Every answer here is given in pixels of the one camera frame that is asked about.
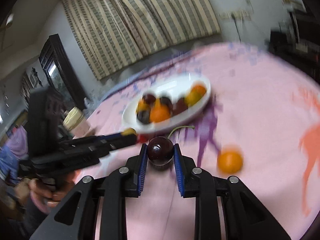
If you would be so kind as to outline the left hand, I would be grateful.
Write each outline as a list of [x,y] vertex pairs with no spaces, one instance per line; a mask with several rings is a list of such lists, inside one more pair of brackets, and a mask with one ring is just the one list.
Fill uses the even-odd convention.
[[56,191],[52,191],[39,179],[23,179],[14,188],[14,192],[20,204],[25,205],[27,200],[30,199],[42,213],[48,214],[74,187],[73,180],[76,175],[76,171],[65,175],[62,187]]

